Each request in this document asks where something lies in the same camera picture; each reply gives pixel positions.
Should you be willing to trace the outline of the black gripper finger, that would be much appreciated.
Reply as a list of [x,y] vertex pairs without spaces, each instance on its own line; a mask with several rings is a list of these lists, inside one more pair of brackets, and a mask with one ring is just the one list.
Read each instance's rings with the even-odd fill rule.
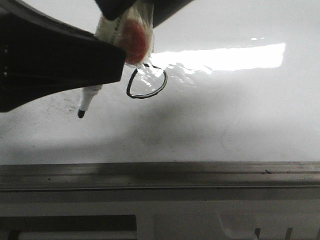
[[125,52],[21,0],[0,3],[0,110],[66,90],[118,82]]
[[[115,20],[136,3],[137,0],[95,0],[107,20]],[[145,0],[153,5],[153,27],[157,27],[192,0]]]

